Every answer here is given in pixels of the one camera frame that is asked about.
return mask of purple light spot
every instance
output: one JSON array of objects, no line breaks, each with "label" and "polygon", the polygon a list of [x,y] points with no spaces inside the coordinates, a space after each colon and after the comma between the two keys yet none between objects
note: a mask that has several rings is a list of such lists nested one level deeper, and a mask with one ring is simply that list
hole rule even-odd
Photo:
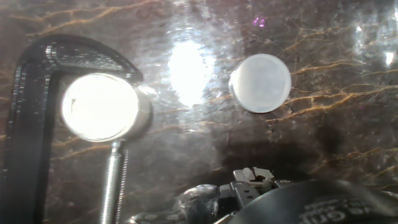
[{"label": "purple light spot", "polygon": [[256,27],[265,27],[266,26],[266,17],[259,16],[252,21],[252,24]]}]

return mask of black object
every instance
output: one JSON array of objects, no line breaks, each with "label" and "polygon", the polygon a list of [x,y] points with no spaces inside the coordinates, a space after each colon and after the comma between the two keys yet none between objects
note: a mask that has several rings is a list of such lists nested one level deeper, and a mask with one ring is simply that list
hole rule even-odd
[{"label": "black object", "polygon": [[142,73],[122,55],[83,37],[44,37],[22,54],[7,123],[0,223],[42,223],[59,79],[96,72],[130,83],[143,80]]},{"label": "black object", "polygon": [[398,223],[398,199],[345,181],[308,181],[271,190],[230,224]]}]

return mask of white disc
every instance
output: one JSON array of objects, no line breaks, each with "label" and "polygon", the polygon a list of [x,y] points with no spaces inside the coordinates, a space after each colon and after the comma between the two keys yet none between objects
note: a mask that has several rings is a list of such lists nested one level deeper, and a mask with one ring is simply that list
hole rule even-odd
[{"label": "white disc", "polygon": [[289,96],[291,85],[285,63],[268,54],[248,57],[231,75],[235,98],[244,109],[253,113],[278,108]]}]

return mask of white round cap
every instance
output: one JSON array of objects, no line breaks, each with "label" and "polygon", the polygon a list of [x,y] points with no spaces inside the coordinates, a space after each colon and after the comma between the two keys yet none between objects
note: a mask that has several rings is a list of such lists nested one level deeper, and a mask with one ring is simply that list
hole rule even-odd
[{"label": "white round cap", "polygon": [[268,54],[248,57],[231,74],[235,98],[253,113],[278,108],[289,96],[292,79],[289,69],[279,58]]},{"label": "white round cap", "polygon": [[130,130],[137,119],[139,99],[125,80],[92,73],[68,87],[61,107],[63,120],[73,133],[87,141],[103,142]]}]

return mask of bright light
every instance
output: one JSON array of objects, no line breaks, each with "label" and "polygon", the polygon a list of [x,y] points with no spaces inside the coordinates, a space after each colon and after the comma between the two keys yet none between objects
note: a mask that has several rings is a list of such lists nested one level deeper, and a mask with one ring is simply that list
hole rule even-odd
[{"label": "bright light", "polygon": [[180,102],[186,106],[201,103],[214,69],[215,59],[192,40],[177,43],[169,61],[170,81]]},{"label": "bright light", "polygon": [[390,65],[394,59],[394,53],[386,52],[386,64]]}]

